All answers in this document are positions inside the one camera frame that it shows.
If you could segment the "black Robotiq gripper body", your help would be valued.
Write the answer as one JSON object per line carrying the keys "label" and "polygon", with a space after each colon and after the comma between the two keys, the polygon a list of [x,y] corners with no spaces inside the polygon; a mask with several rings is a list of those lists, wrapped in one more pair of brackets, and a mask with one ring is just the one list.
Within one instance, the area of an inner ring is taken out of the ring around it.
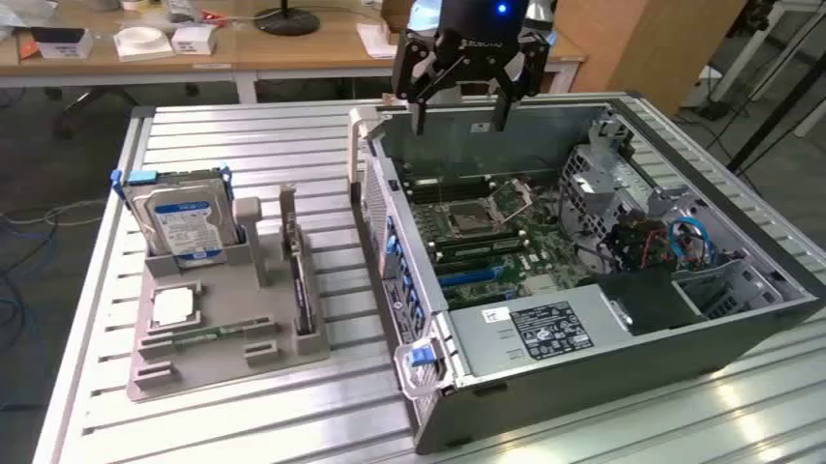
{"label": "black Robotiq gripper body", "polygon": [[520,51],[526,1],[444,1],[436,37],[437,62],[508,64]]}

